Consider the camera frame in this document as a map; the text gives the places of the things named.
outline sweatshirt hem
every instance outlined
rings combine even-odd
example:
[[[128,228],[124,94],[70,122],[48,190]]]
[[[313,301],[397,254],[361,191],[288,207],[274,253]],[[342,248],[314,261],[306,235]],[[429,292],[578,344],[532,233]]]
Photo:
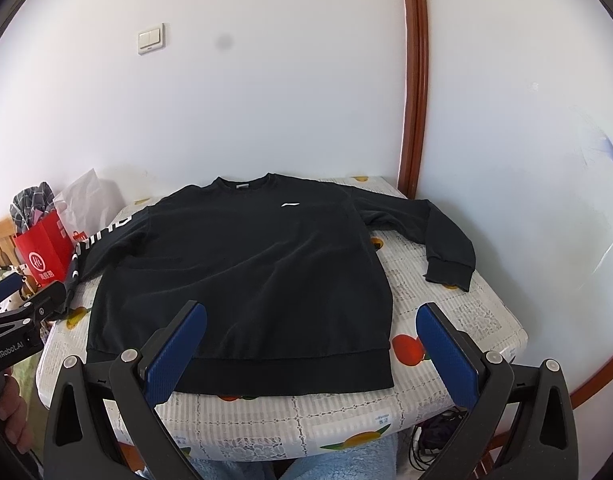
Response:
[[[87,362],[115,359],[87,351]],[[388,349],[318,358],[273,360],[192,359],[175,391],[220,396],[350,394],[393,388]]]

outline person's leg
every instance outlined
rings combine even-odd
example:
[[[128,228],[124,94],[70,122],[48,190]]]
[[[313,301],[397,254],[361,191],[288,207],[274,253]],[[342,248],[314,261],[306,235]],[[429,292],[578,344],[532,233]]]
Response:
[[[204,480],[275,480],[269,462],[218,462],[193,458],[189,462]],[[148,470],[140,474],[153,479]]]
[[[298,458],[280,480],[395,480],[397,433],[363,446]]]

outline red paper bag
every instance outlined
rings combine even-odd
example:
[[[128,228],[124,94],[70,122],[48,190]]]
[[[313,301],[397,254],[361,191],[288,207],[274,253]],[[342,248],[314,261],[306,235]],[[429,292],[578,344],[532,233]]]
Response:
[[[14,241],[40,285],[64,281],[73,255],[73,244],[57,211],[53,210],[31,229],[17,235]]]

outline clothing pile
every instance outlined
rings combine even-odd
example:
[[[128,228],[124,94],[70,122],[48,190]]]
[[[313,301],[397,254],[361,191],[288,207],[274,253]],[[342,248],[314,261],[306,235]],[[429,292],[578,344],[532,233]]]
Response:
[[[80,242],[64,307],[103,273],[87,345],[87,362],[100,362],[141,348],[187,301],[202,303],[208,327],[181,392],[391,388],[393,300],[377,229],[425,244],[427,281],[469,290],[471,241],[431,202],[267,174],[184,187]]]
[[[48,215],[55,205],[53,191],[46,182],[27,187],[13,197],[10,212],[18,234],[25,233]]]

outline fruit pattern tablecloth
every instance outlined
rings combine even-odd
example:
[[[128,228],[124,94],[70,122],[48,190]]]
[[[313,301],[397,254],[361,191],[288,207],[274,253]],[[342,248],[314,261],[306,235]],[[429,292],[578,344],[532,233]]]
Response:
[[[379,177],[331,181],[400,195]],[[154,202],[131,205],[117,219]],[[257,398],[174,392],[156,411],[191,461],[279,460],[332,452],[409,428],[450,407],[451,398],[415,332],[415,313],[427,301],[435,301],[482,350],[497,350],[511,360],[525,348],[527,334],[478,272],[470,292],[427,283],[423,246],[392,231],[375,231],[372,237],[394,298],[391,366],[395,387],[359,394]],[[80,285],[72,302],[76,309],[49,335],[37,372],[40,399],[46,406],[62,361],[71,354],[86,357],[88,311],[98,283],[99,278]],[[115,403],[106,402],[118,439],[131,444]]]

